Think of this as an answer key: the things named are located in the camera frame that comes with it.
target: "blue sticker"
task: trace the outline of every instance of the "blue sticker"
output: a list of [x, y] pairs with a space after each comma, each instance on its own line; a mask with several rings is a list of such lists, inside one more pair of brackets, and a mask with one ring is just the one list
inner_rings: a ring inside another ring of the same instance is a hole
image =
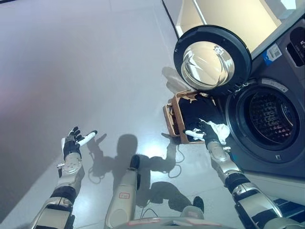
[[277, 44], [272, 45], [269, 49], [263, 52], [263, 58], [267, 66], [271, 65], [273, 61], [282, 55], [280, 48]]

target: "wire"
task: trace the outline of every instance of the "wire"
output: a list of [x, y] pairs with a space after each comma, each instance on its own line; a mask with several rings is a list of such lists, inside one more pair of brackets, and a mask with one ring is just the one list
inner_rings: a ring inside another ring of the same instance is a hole
[[157, 213], [156, 213], [154, 210], [152, 210], [151, 208], [148, 208], [148, 209], [146, 209], [146, 210], [144, 211], [142, 218], [144, 217], [145, 213], [146, 213], [148, 210], [152, 211], [152, 212], [156, 215], [156, 217], [158, 217]]
[[143, 206], [143, 208], [142, 208], [141, 215], [140, 215], [140, 218], [141, 218], [141, 219], [142, 219], [142, 215], [143, 215], [144, 208], [145, 208], [146, 206]]
[[178, 173], [178, 175], [175, 175], [175, 176], [171, 176], [170, 175], [170, 171], [168, 172], [168, 177], [170, 178], [170, 179], [172, 179], [172, 178], [176, 178], [176, 177], [178, 177], [178, 176], [180, 176], [180, 174], [182, 173], [182, 167], [181, 167], [181, 165], [178, 165], [179, 163], [181, 163], [181, 162], [183, 162], [184, 160], [185, 160], [185, 156], [184, 156], [184, 154], [180, 151], [180, 149], [179, 149], [179, 145], [177, 146], [177, 151], [178, 152], [180, 152], [180, 154], [182, 155], [182, 157], [183, 157], [183, 159], [181, 160], [181, 161], [178, 161], [178, 162], [176, 162], [176, 165], [175, 166], [178, 166], [179, 168], [180, 168], [180, 172]]
[[[94, 162], [93, 153], [90, 152], [89, 155], [91, 156], [92, 161]], [[92, 173], [92, 171], [93, 171], [93, 166], [92, 166], [91, 168], [89, 168], [89, 170], [88, 170], [88, 179], [89, 179], [92, 183], [94, 183], [94, 184], [97, 185], [97, 184], [99, 184], [99, 183], [102, 181], [102, 179], [104, 179], [105, 175], [98, 177], [100, 180], [96, 182], [96, 181], [92, 180], [92, 178], [90, 177], [90, 174]]]
[[170, 178], [170, 179], [172, 179], [172, 178], [176, 178], [176, 177], [178, 177], [178, 176], [180, 176], [180, 174], [182, 173], [182, 168], [181, 168], [181, 166], [180, 165], [175, 165], [175, 166], [178, 166], [179, 168], [180, 168], [180, 172], [178, 173], [178, 175], [175, 175], [175, 176], [170, 176], [170, 171], [169, 171], [169, 173], [168, 173], [168, 177]]
[[184, 159], [185, 159], [185, 156], [184, 156], [184, 154], [180, 151], [179, 146], [180, 146], [180, 145], [177, 146], [177, 151], [180, 152], [180, 154], [182, 155], [183, 159], [182, 159], [181, 161], [179, 161], [179, 162], [176, 162], [176, 164], [179, 164], [179, 163], [183, 162]]

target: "black glove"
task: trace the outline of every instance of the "black glove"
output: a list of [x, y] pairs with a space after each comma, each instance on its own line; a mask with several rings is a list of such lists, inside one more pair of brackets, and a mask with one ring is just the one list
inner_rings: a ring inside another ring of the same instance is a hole
[[84, 137], [82, 137], [80, 133], [81, 131], [76, 126], [69, 132], [67, 137], [61, 140], [63, 159], [65, 159], [66, 156], [71, 153], [78, 153], [81, 155], [80, 144], [78, 144], [78, 142], [83, 140]]

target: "silver arm segment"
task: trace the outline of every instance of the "silver arm segment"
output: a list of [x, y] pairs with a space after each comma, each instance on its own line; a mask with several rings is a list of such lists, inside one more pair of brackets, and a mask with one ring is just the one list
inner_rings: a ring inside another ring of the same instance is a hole
[[[86, 144], [91, 138], [95, 137], [97, 131], [92, 131], [75, 141], [78, 148]], [[62, 139], [62, 149], [64, 149], [65, 139]], [[78, 152], [64, 154], [64, 163], [57, 166], [59, 170], [59, 180], [51, 197], [43, 204], [37, 216], [30, 225], [30, 229], [36, 228], [56, 228], [72, 229], [74, 216], [72, 214], [74, 201], [81, 189], [81, 180], [84, 177], [81, 155]]]
[[232, 194], [235, 209], [245, 228], [304, 228], [292, 219], [283, 218], [277, 205], [246, 178], [217, 140], [209, 141], [207, 149], [212, 167]]

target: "white cloth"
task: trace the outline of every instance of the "white cloth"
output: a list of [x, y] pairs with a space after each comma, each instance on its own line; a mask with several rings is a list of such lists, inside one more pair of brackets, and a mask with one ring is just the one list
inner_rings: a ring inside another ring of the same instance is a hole
[[226, 144], [226, 138], [230, 134], [230, 128], [225, 124], [215, 124], [212, 121], [206, 122], [203, 119], [200, 118], [200, 121], [207, 123], [212, 127], [214, 132], [217, 134], [218, 139], [222, 145]]

